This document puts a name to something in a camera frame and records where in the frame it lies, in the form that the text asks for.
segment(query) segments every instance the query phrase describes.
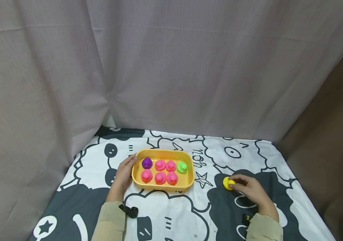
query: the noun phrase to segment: wrist strap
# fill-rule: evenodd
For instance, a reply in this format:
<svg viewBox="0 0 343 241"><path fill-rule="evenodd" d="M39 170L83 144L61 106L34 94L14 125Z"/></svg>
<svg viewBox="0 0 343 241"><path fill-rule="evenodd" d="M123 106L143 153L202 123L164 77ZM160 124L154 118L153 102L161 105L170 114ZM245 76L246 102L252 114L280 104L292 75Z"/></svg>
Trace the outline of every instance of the wrist strap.
<svg viewBox="0 0 343 241"><path fill-rule="evenodd" d="M121 204L119 205L119 208L124 211L124 213L129 216L130 218L136 218L138 216L138 208L132 207L129 208L128 206Z"/></svg>

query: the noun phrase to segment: rubber duck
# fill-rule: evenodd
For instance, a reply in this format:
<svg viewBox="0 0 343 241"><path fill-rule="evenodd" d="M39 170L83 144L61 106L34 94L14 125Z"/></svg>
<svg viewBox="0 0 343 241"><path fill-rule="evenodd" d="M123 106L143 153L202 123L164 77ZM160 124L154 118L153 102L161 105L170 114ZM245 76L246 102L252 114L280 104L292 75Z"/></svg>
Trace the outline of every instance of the rubber duck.
<svg viewBox="0 0 343 241"><path fill-rule="evenodd" d="M179 162L177 164L177 171L179 171L179 173L186 173L188 171L188 165L186 165L186 163L184 162Z"/></svg>
<svg viewBox="0 0 343 241"><path fill-rule="evenodd" d="M170 185L176 185L176 183L178 182L178 176L174 172L169 172L169 174L166 177L166 180L167 183L169 183Z"/></svg>
<svg viewBox="0 0 343 241"><path fill-rule="evenodd" d="M165 166L166 166L165 160L158 160L158 161L155 162L155 169L156 169L157 171L162 171L162 170L164 170L164 169L165 169Z"/></svg>
<svg viewBox="0 0 343 241"><path fill-rule="evenodd" d="M153 162L149 157L146 157L145 159L143 159L142 167L144 169L150 169L152 166L153 166Z"/></svg>
<svg viewBox="0 0 343 241"><path fill-rule="evenodd" d="M229 184L236 184L233 180L229 180L229 177L225 177L224 180L222 180L222 185L224 185L224 187L227 190L233 190L232 188L229 187Z"/></svg>
<svg viewBox="0 0 343 241"><path fill-rule="evenodd" d="M174 172L176 170L176 163L174 163L173 160L169 160L167 163L166 163L166 170L168 172Z"/></svg>
<svg viewBox="0 0 343 241"><path fill-rule="evenodd" d="M159 172L155 175L154 181L158 185L162 185L166 182L166 174L164 172Z"/></svg>
<svg viewBox="0 0 343 241"><path fill-rule="evenodd" d="M149 169L145 169L141 173L141 178L143 182L150 182L151 179L153 178L153 174L151 173Z"/></svg>

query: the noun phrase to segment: yellow plastic tray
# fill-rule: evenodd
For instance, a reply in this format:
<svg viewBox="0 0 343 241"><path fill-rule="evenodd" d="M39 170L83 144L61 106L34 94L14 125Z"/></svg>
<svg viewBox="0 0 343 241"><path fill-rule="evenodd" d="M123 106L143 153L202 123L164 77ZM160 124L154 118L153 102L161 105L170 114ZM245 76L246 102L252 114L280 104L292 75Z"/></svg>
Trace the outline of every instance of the yellow plastic tray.
<svg viewBox="0 0 343 241"><path fill-rule="evenodd" d="M131 170L131 177L133 178L134 182L143 189L184 191L189 188L194 182L193 160L186 152L161 149L143 149L137 153L137 157L138 160ZM149 157L153 161L153 166L150 168L151 173L153 174L153 178L148 183L143 182L141 179L141 173L144 170L144 168L142 167L142 161L146 157ZM158 185L155 183L154 176L157 172L159 172L155 169L155 162L162 159L165 160L165 162L174 160L176 165L179 161L183 161L188 166L188 171L184 174L179 173L179 171L177 170L174 171L174 173L176 173L178 176L178 182L176 185L170 185L167 182L162 185ZM166 175L168 174L168 171L166 169L164 169L162 172L164 172Z"/></svg>

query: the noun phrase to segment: sleeve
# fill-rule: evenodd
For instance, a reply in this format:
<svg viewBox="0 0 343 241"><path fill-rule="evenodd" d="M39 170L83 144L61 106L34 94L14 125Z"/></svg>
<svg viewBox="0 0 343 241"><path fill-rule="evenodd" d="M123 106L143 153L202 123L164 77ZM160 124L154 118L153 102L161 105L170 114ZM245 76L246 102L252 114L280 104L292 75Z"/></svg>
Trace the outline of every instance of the sleeve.
<svg viewBox="0 0 343 241"><path fill-rule="evenodd" d="M246 241L283 241L283 228L271 217L256 213L250 221Z"/></svg>
<svg viewBox="0 0 343 241"><path fill-rule="evenodd" d="M123 241L126 216L119 208L121 202L104 203L91 241Z"/></svg>

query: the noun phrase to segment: yellow rubber duck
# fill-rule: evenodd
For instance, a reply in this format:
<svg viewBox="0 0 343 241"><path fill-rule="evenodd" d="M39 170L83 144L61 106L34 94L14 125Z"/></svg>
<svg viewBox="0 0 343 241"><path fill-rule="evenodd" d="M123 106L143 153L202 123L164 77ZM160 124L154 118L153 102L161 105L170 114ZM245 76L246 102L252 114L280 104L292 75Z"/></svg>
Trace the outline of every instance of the yellow rubber duck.
<svg viewBox="0 0 343 241"><path fill-rule="evenodd" d="M224 185L226 189L231 191L233 189L228 186L229 184L236 184L236 183L233 180L229 180L229 177L225 177L224 180L222 180L222 185Z"/></svg>

